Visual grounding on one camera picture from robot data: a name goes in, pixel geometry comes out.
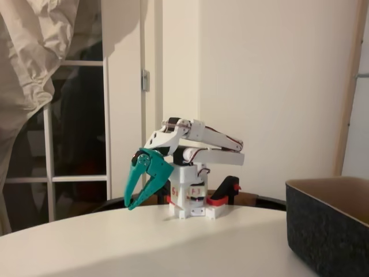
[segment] wire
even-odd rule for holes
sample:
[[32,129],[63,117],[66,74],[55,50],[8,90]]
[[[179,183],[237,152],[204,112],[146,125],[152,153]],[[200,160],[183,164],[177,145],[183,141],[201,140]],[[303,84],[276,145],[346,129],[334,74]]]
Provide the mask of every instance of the wire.
[[195,153],[192,154],[192,156],[191,156],[191,158],[189,160],[189,163],[191,163],[194,160],[194,158],[196,157],[197,153],[199,153],[201,150],[207,150],[207,148],[199,148],[199,149],[197,149],[195,151]]
[[210,173],[210,169],[207,169],[207,168],[203,168],[203,169],[200,169],[200,171],[197,173],[197,177],[199,177],[200,176],[200,174],[201,174],[201,172],[203,171],[203,170],[206,170],[207,172],[207,174],[209,174]]
[[[216,132],[216,133],[223,134],[223,133],[218,132],[216,129],[213,129],[213,128],[211,128],[211,127],[205,126],[205,128],[206,128],[206,129],[209,129],[209,130],[211,130],[211,131],[214,131],[214,132]],[[237,152],[241,152],[241,151],[242,151],[243,143],[241,143],[241,142],[240,142],[240,141],[238,141],[238,140],[235,140],[234,138],[232,138],[232,137],[230,137],[230,136],[227,136],[226,134],[223,134],[223,135],[225,135],[225,136],[227,137],[227,139],[229,139],[229,140],[233,141],[234,143],[237,143],[237,144],[241,147],[241,149],[240,149],[239,151],[237,151]]]

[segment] crumpled fabric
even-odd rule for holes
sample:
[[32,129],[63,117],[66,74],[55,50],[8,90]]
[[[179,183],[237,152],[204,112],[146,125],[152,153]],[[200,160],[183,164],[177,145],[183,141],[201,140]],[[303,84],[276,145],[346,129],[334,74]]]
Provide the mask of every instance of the crumpled fabric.
[[0,235],[10,232],[2,189],[22,126],[54,94],[79,0],[0,0]]

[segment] white table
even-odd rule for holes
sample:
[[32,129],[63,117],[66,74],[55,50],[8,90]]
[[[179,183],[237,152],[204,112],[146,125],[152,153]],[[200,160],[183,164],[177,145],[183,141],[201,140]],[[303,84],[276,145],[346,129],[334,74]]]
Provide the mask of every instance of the white table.
[[286,213],[228,207],[210,220],[118,209],[0,237],[0,276],[316,277],[287,244]]

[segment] robotic arm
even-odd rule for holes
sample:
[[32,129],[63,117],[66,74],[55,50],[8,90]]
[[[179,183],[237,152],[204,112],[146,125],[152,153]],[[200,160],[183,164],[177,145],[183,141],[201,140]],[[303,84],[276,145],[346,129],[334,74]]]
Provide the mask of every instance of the robotic arm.
[[[180,139],[210,144],[218,148],[184,147],[179,145]],[[170,118],[163,122],[160,130],[153,132],[145,146],[133,156],[125,189],[125,206],[133,209],[140,205],[161,189],[172,173],[172,177],[178,179],[178,182],[203,184],[207,180],[207,173],[210,172],[205,163],[242,165],[244,160],[244,155],[240,153],[242,148],[241,140],[205,126],[201,121]],[[164,160],[165,156],[170,155],[174,157],[171,164]],[[150,175],[150,180],[137,199],[131,202],[133,190],[144,173]]]

